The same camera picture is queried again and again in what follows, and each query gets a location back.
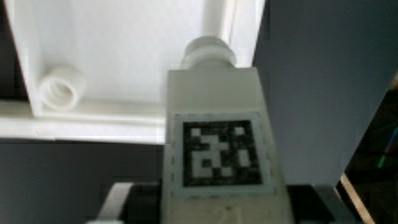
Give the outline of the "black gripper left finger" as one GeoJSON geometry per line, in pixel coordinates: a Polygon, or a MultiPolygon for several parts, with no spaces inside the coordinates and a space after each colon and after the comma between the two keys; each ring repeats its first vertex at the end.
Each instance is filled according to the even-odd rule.
{"type": "Polygon", "coordinates": [[[118,182],[112,185],[95,224],[160,224],[159,182],[118,182]]]}

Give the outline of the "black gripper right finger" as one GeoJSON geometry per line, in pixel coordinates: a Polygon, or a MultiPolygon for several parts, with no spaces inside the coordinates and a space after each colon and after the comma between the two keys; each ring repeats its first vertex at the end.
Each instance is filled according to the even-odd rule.
{"type": "Polygon", "coordinates": [[[333,186],[290,185],[288,193],[296,224],[358,224],[333,186]]]}

